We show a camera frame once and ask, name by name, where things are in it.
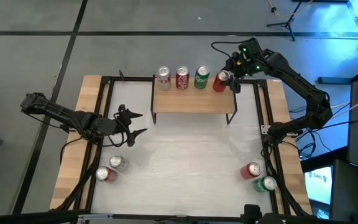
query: gray concrete floor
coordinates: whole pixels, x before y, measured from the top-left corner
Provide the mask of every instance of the gray concrete floor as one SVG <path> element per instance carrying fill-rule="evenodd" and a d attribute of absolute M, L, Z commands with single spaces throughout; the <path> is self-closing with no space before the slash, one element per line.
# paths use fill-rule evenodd
<path fill-rule="evenodd" d="M 281 14 L 290 14 L 296 3 L 273 1 Z M 80 0 L 0 1 L 0 30 L 72 30 Z M 286 18 L 272 14 L 267 1 L 197 0 L 197 1 L 89 1 L 81 23 L 82 31 L 247 31 L 279 32 L 266 23 Z M 295 16 L 297 32 L 358 32 L 352 13 L 345 4 L 313 3 Z M 74 108 L 84 75 L 147 76 L 161 65 L 176 67 L 208 65 L 219 70 L 226 56 L 209 46 L 217 40 L 237 41 L 248 37 L 158 37 L 110 36 L 77 37 L 57 103 Z M 40 124 L 20 113 L 26 93 L 51 94 L 69 37 L 0 36 L 0 215 L 7 214 L 14 203 L 35 135 Z M 358 38 L 258 37 L 263 48 L 282 53 L 290 65 L 308 81 L 319 76 L 352 77 L 358 73 Z M 222 45 L 232 52 L 236 45 Z M 257 74 L 257 78 L 268 78 Z M 350 87 L 317 85 L 331 95 L 331 104 L 349 100 Z M 285 86 L 289 109 L 305 102 Z M 346 121 L 346 115 L 330 124 Z M 320 131 L 331 149 L 346 145 L 347 126 Z M 59 167 L 59 151 L 67 135 L 50 128 L 30 186 L 24 212 L 49 208 Z M 308 144 L 308 137 L 298 143 Z M 315 155 L 327 150 L 317 141 Z"/>

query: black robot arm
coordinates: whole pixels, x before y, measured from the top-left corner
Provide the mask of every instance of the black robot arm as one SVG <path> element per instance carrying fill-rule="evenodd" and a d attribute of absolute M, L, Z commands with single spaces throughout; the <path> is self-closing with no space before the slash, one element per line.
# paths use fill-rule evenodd
<path fill-rule="evenodd" d="M 243 41 L 239 45 L 239 51 L 240 53 L 233 53 L 223 68 L 234 74 L 227 83 L 232 91 L 240 92 L 238 79 L 264 72 L 266 75 L 281 79 L 306 101 L 306 114 L 303 117 L 287 123 L 275 122 L 271 125 L 267 132 L 270 144 L 277 145 L 287 133 L 303 128 L 322 128 L 333 116 L 329 95 L 296 73 L 282 54 L 268 49 L 261 50 L 255 38 Z"/>
<path fill-rule="evenodd" d="M 131 119 L 142 115 L 129 111 L 124 105 L 119 106 L 118 113 L 114 115 L 115 119 L 109 119 L 102 117 L 100 114 L 73 111 L 52 103 L 42 93 L 29 93 L 21 103 L 21 108 L 22 112 L 27 115 L 47 115 L 61 122 L 60 127 L 66 132 L 69 132 L 70 129 L 75 129 L 83 139 L 95 144 L 105 136 L 126 134 L 127 140 L 125 142 L 131 147 L 135 144 L 136 136 L 146 130 L 130 131 Z"/>

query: green soda can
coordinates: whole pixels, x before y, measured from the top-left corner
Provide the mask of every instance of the green soda can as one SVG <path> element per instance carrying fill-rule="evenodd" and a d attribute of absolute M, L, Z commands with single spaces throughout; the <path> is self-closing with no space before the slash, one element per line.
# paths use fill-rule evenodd
<path fill-rule="evenodd" d="M 197 89 L 203 89 L 206 86 L 206 83 L 208 82 L 209 77 L 209 70 L 207 66 L 202 65 L 197 68 L 196 76 L 194 79 L 194 86 Z"/>
<path fill-rule="evenodd" d="M 258 192 L 270 192 L 273 191 L 276 186 L 276 180 L 273 177 L 262 177 L 253 181 L 252 185 Z"/>

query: soda can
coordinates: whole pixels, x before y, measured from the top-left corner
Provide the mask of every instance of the soda can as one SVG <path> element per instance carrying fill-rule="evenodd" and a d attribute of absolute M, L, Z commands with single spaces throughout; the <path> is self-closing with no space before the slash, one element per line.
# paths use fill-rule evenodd
<path fill-rule="evenodd" d="M 114 182 L 117 179 L 117 174 L 108 167 L 99 167 L 96 171 L 96 178 L 100 181 Z"/>
<path fill-rule="evenodd" d="M 180 66 L 177 69 L 177 88 L 179 90 L 186 90 L 189 86 L 189 69 L 186 66 Z"/>
<path fill-rule="evenodd" d="M 209 77 L 209 70 L 207 66 L 202 65 L 197 68 L 195 79 L 194 79 L 194 86 L 197 89 L 205 88 Z"/>
<path fill-rule="evenodd" d="M 270 192 L 276 189 L 277 183 L 273 177 L 266 176 L 253 181 L 252 185 L 258 192 Z"/>
<path fill-rule="evenodd" d="M 258 177 L 262 171 L 260 166 L 256 162 L 250 162 L 247 165 L 241 167 L 240 173 L 244 179 L 252 179 Z"/>
<path fill-rule="evenodd" d="M 166 66 L 161 66 L 157 70 L 158 88 L 169 90 L 171 88 L 171 72 Z"/>
<path fill-rule="evenodd" d="M 128 162 L 121 155 L 114 155 L 110 158 L 110 166 L 118 171 L 125 171 L 128 168 Z"/>
<path fill-rule="evenodd" d="M 214 84 L 212 85 L 212 88 L 218 93 L 223 92 L 224 89 L 226 88 L 224 82 L 227 81 L 229 77 L 230 77 L 230 73 L 228 71 L 221 70 L 220 72 L 218 72 L 218 74 L 216 74 L 215 81 Z"/>

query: white table surface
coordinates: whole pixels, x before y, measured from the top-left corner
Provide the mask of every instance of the white table surface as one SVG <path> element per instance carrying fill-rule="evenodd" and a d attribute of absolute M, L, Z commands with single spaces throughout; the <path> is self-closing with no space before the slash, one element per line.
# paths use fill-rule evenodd
<path fill-rule="evenodd" d="M 242 84 L 229 126 L 225 114 L 157 114 L 153 124 L 151 92 L 151 82 L 114 84 L 109 118 L 125 104 L 143 114 L 132 120 L 131 130 L 148 130 L 132 147 L 103 148 L 100 166 L 121 154 L 129 168 L 114 183 L 96 181 L 92 213 L 239 217 L 247 203 L 272 211 L 269 194 L 256 192 L 240 175 L 252 161 L 265 174 L 252 85 Z"/>

